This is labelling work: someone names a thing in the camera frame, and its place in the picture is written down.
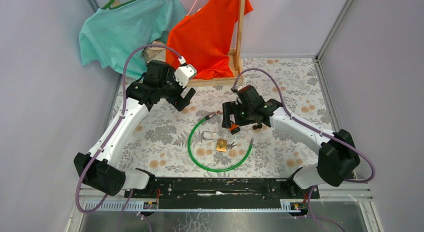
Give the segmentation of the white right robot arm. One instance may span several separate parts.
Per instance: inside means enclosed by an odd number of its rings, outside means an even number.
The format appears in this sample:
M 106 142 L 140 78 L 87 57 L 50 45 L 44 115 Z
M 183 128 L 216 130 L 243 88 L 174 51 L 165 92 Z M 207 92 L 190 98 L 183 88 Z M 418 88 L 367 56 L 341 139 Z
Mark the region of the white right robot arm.
M 361 162 L 349 132 L 320 129 L 291 114 L 280 101 L 264 100 L 252 85 L 237 91 L 235 101 L 224 102 L 222 112 L 223 128 L 262 124 L 290 135 L 317 154 L 316 164 L 297 169 L 289 177 L 286 190 L 293 198 L 315 185 L 340 186 Z

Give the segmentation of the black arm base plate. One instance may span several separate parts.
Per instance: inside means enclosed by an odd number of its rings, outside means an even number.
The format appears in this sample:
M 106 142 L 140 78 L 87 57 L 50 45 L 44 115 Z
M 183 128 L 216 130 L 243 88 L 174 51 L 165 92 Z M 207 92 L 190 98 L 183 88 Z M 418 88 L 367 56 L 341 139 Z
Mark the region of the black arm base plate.
M 124 197 L 153 199 L 168 206 L 194 208 L 271 207 L 281 200 L 304 202 L 319 199 L 318 189 L 301 189 L 285 178 L 194 178 L 157 177 L 145 189 L 126 191 Z

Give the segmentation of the orange black padlock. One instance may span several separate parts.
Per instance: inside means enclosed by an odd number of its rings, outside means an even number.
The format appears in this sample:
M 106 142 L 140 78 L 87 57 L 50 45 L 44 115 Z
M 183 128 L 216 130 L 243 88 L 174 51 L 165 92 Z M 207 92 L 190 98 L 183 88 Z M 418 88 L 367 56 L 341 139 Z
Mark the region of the orange black padlock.
M 230 128 L 229 128 L 229 132 L 232 134 L 232 135 L 235 135 L 235 134 L 237 134 L 237 133 L 239 133 L 241 131 L 241 129 L 240 129 L 240 127 L 238 126 L 238 125 L 236 125 L 236 124 L 231 124 L 231 126 L 230 126 Z

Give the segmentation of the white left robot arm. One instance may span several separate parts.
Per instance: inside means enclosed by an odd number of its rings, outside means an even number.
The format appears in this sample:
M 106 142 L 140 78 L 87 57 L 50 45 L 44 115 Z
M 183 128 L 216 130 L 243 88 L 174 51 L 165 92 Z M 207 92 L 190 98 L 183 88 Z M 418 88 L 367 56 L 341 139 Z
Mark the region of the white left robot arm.
M 119 170 L 118 160 L 129 136 L 161 99 L 179 112 L 190 104 L 195 89 L 191 88 L 185 96 L 181 94 L 196 75 L 197 70 L 191 64 L 173 68 L 166 62 L 152 60 L 142 80 L 126 88 L 119 112 L 98 142 L 87 153 L 79 152 L 75 156 L 73 163 L 82 183 L 108 196 L 129 189 L 136 189 L 144 198 L 152 196 L 155 176 L 143 169 Z

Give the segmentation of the brass padlock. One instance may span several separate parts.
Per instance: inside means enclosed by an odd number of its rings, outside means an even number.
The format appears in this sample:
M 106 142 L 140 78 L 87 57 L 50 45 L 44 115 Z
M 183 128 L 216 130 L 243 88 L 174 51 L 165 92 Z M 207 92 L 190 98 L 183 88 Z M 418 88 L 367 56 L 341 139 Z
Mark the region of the brass padlock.
M 218 135 L 218 132 L 213 131 L 203 131 L 200 134 L 203 141 L 215 142 L 215 150 L 217 152 L 225 153 L 229 149 L 228 141 L 222 138 L 217 138 Z

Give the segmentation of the silver keys bunch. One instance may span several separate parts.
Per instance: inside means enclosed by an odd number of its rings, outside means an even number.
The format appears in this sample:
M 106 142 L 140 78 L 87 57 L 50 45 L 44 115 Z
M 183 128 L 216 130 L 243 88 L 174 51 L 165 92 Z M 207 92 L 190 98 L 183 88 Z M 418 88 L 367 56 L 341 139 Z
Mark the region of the silver keys bunch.
M 237 146 L 234 142 L 233 143 L 231 143 L 231 144 L 227 144 L 226 145 L 226 149 L 227 150 L 231 150 L 232 148 L 234 148 L 235 146 Z

